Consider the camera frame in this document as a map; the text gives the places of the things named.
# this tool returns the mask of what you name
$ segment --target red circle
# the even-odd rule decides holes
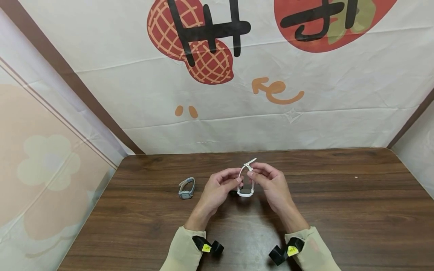
[[[372,21],[371,26],[367,28],[365,31],[358,34],[352,33],[351,30],[348,29],[346,30],[344,36],[333,44],[329,44],[329,39],[327,35],[325,35],[321,39],[309,41],[309,42],[296,40],[295,32],[302,24],[296,26],[290,26],[287,28],[282,28],[280,26],[280,21],[283,18],[298,12],[317,8],[322,5],[322,0],[274,0],[274,16],[276,17],[277,26],[280,32],[282,33],[283,37],[285,37],[285,39],[295,47],[306,52],[329,52],[337,48],[340,48],[344,45],[347,45],[350,42],[355,41],[363,34],[368,32],[387,14],[387,12],[389,12],[389,10],[393,7],[393,5],[396,3],[397,0],[371,0],[371,1],[376,6],[374,19]],[[303,34],[312,35],[321,32],[323,27],[323,22],[324,22],[323,19],[318,19],[315,21],[303,23],[303,25],[305,26]]]

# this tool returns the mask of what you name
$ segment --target gray watch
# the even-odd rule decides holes
[[[191,182],[193,182],[193,187],[191,188],[191,190],[190,190],[190,191],[183,190],[183,189],[184,189],[184,186],[186,186],[188,183],[191,183]],[[196,184],[196,183],[195,183],[195,180],[194,180],[193,177],[190,177],[190,178],[188,178],[188,179],[182,181],[182,182],[179,184],[179,186],[180,186],[180,188],[179,188],[179,192],[178,192],[179,197],[180,197],[181,199],[191,199],[192,196],[193,196],[193,192],[194,192],[194,186],[195,186],[195,184]]]

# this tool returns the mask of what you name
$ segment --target watch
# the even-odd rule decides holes
[[[193,182],[193,187],[191,188],[190,191],[188,190],[183,190],[184,187],[188,184]],[[194,192],[194,186],[195,186],[195,180],[193,177],[190,177],[188,179],[183,180],[180,184],[179,184],[180,188],[179,188],[179,192],[178,195],[181,199],[191,199],[193,196],[193,192]]]
[[[253,163],[255,160],[256,160],[256,158],[254,158],[254,159],[250,160],[249,162],[245,163],[244,166],[241,168],[240,173],[238,174],[238,177],[241,176],[241,173],[243,172],[243,170],[245,168],[247,168],[249,171],[253,171],[253,168],[250,166],[250,164]],[[240,186],[238,186],[238,188],[237,188],[237,194],[240,197],[244,197],[244,198],[251,197],[254,192],[255,192],[255,182],[253,180],[252,180],[252,189],[250,190],[249,194],[241,193]]]

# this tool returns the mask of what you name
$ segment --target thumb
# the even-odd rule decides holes
[[[236,179],[230,180],[229,182],[227,182],[226,184],[224,184],[223,186],[228,190],[231,191],[232,189],[236,188],[237,186],[239,186],[241,183],[241,178],[238,177]]]
[[[247,176],[249,176],[249,178],[251,178],[253,181],[258,183],[264,189],[267,186],[267,183],[269,182],[269,179],[267,177],[253,171],[248,171]]]

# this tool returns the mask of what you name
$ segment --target left hand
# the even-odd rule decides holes
[[[243,186],[243,177],[238,178],[241,168],[228,168],[210,176],[202,196],[191,212],[184,228],[191,231],[204,231],[209,219],[226,200],[228,193],[238,185]]]

